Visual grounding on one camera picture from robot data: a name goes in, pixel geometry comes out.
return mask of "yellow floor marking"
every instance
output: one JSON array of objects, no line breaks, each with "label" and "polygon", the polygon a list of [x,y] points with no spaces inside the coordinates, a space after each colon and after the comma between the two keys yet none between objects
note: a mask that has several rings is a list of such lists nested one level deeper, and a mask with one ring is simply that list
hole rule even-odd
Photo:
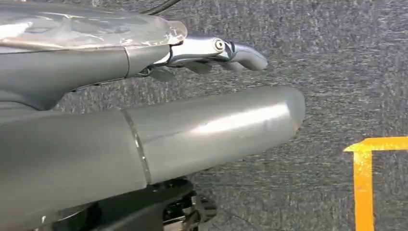
[{"label": "yellow floor marking", "polygon": [[408,137],[367,138],[345,152],[353,152],[356,231],[374,231],[372,151],[408,150]]}]

